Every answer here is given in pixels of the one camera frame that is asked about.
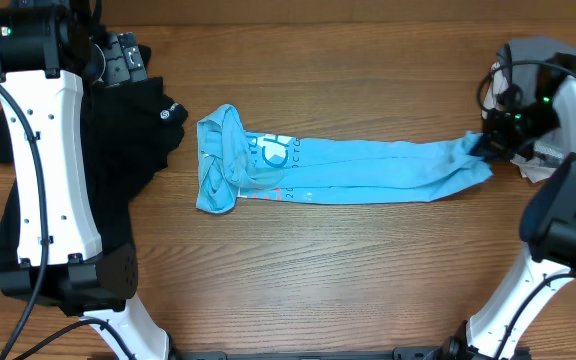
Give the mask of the light blue printed t-shirt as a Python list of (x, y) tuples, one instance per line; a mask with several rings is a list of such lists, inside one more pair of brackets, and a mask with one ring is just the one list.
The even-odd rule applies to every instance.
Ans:
[(325, 205), (432, 202), (479, 185), (492, 170), (470, 151), (479, 135), (430, 143), (299, 138), (247, 131), (225, 104), (197, 124), (198, 209), (238, 199)]

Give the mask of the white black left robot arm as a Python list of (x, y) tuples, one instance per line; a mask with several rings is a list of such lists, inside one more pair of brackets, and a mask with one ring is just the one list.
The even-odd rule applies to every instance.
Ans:
[(93, 327), (119, 359), (173, 359), (170, 335), (138, 297), (134, 246), (106, 249), (89, 204), (84, 88), (147, 77), (135, 36), (105, 31), (101, 9), (90, 1), (0, 8), (0, 102), (19, 201), (14, 260), (0, 271), (0, 289), (28, 308), (56, 306)]

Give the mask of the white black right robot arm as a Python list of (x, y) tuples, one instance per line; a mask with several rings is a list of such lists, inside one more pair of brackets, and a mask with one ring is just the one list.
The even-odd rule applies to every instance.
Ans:
[(524, 210), (521, 251), (487, 303), (429, 359), (527, 359), (518, 346), (524, 332), (568, 283), (576, 279), (576, 55), (535, 60), (534, 99), (526, 104), (516, 84), (498, 105), (479, 106), (483, 138), (474, 154), (509, 160), (546, 157), (541, 139), (559, 131), (563, 144), (554, 173)]

